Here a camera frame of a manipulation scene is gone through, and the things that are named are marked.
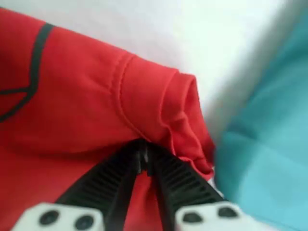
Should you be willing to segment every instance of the fabric fold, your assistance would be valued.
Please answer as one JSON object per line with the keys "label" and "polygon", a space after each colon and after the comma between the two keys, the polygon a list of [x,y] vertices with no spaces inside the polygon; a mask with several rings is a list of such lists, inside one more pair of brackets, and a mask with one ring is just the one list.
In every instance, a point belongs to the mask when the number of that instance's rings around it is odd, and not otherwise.
{"label": "fabric fold", "polygon": [[[194,76],[1,8],[0,40],[0,231],[139,137],[212,176],[213,143]],[[125,227],[161,230],[144,174]]]}

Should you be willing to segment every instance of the red fabric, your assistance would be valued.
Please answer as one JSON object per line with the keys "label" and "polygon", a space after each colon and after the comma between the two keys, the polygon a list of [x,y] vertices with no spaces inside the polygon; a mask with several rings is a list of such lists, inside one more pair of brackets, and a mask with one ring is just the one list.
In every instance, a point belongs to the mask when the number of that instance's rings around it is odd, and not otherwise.
{"label": "red fabric", "polygon": [[[0,9],[0,92],[26,87],[44,22]],[[54,27],[38,90],[0,123],[0,231],[40,202],[54,202],[124,143],[144,137],[170,149],[205,178],[213,143],[194,76],[181,74],[78,33]],[[0,94],[0,115],[24,93]],[[152,181],[137,177],[125,230],[161,230]]]}

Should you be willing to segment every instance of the black stripe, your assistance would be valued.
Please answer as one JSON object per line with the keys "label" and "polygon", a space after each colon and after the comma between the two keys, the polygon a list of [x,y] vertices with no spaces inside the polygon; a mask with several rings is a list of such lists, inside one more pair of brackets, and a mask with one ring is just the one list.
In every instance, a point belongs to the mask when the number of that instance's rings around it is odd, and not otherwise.
{"label": "black stripe", "polygon": [[15,93],[27,93],[28,88],[16,88],[16,89],[9,89],[9,90],[1,90],[0,95],[8,95],[8,94],[15,94]]}
{"label": "black stripe", "polygon": [[0,115],[0,122],[3,122],[7,118],[13,116],[19,109],[21,109],[27,102],[29,102],[33,95],[36,93],[39,83],[39,66],[42,57],[42,51],[52,28],[53,25],[50,24],[45,24],[44,26],[42,26],[34,42],[30,61],[30,83],[27,87],[27,95],[8,112],[3,115]]}

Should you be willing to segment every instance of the black dot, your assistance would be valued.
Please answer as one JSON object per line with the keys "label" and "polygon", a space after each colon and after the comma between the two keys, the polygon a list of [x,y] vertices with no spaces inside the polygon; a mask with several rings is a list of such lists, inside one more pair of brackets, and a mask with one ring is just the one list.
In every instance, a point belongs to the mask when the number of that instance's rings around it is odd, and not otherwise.
{"label": "black dot", "polygon": [[199,222],[202,222],[203,219],[197,213],[191,212],[191,213],[184,214],[183,221],[186,223],[199,223]]}
{"label": "black dot", "polygon": [[39,218],[39,223],[41,225],[50,225],[54,223],[59,217],[59,212],[56,210],[51,210],[46,213],[44,213],[40,218]]}
{"label": "black dot", "polygon": [[92,227],[94,219],[92,216],[86,215],[78,218],[75,223],[75,228],[77,230],[87,230]]}
{"label": "black dot", "polygon": [[222,207],[218,210],[218,216],[222,218],[235,218],[237,213],[230,207]]}

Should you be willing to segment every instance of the teal fabric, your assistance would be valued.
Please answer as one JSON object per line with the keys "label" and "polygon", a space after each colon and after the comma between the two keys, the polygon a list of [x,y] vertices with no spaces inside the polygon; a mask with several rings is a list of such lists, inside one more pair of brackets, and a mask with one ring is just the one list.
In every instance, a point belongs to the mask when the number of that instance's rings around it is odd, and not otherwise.
{"label": "teal fabric", "polygon": [[215,183],[246,213],[308,231],[308,11],[218,145]]}

